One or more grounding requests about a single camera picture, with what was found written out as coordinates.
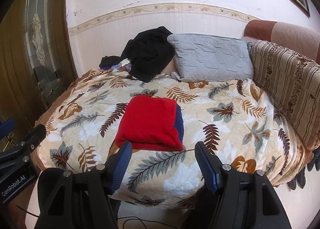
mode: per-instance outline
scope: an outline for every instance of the red fleece garment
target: red fleece garment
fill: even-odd
[[[134,149],[181,151],[182,142],[174,128],[176,107],[172,99],[135,96],[119,124],[116,145],[128,140]]]

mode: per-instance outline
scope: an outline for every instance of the leaf-patterned blanket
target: leaf-patterned blanket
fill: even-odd
[[[184,122],[184,150],[133,150],[119,190],[134,205],[192,208],[204,185],[194,146],[203,141],[222,163],[239,171],[263,169],[273,185],[290,181],[306,151],[272,98],[250,79],[185,83],[168,75],[151,82],[127,72],[92,70],[47,122],[37,153],[45,167],[90,171],[117,151],[113,143],[130,99],[145,94],[177,101]]]

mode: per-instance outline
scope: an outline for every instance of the black wire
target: black wire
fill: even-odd
[[[124,218],[131,218],[131,217],[120,217],[120,218],[118,218],[118,220],[119,220],[119,219],[124,219]],[[139,217],[134,217],[134,218],[136,218],[136,219],[128,219],[128,220],[125,220],[125,222],[126,222],[126,221],[130,221],[130,220],[140,220],[142,223],[143,223],[143,221],[145,221],[145,222],[151,222],[151,223],[158,223],[158,224],[162,224],[162,225],[166,225],[166,226],[169,226],[169,227],[172,227],[172,228],[178,229],[178,228],[177,228],[177,227],[175,227],[175,226],[168,225],[168,224],[165,224],[165,223],[162,223],[162,222],[144,220],[144,219],[140,219]]]
[[[32,216],[34,216],[34,217],[38,217],[38,218],[39,218],[38,215],[35,215],[35,214],[33,214],[33,213],[30,213],[30,212],[28,212],[27,210],[24,210],[22,207],[20,207],[20,206],[18,206],[18,205],[16,205],[16,206],[17,206],[20,210],[26,212],[27,214],[30,214],[30,215],[32,215]]]

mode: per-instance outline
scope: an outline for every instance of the white tile floor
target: white tile floor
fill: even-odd
[[[320,209],[320,172],[315,168],[306,171],[306,186],[302,190],[299,187],[291,191],[287,185],[281,185],[276,188],[276,192],[287,212],[292,229],[306,229]],[[32,192],[28,206],[28,211],[39,215],[39,206],[37,199],[37,184]],[[186,210],[162,210],[134,206],[125,202],[121,203],[118,217],[137,216],[141,219],[154,220],[180,227],[186,219]],[[36,217],[29,214],[26,216],[27,229],[33,229],[36,224]],[[119,220],[119,228],[122,228],[126,219]],[[167,228],[161,224],[148,223],[146,226],[152,229]],[[144,226],[140,221],[128,221],[124,229],[143,229]]]

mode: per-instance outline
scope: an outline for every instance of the gray pillow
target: gray pillow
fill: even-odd
[[[249,57],[252,44],[241,39],[199,34],[173,34],[168,42],[175,48],[179,73],[184,82],[244,80],[253,78]]]

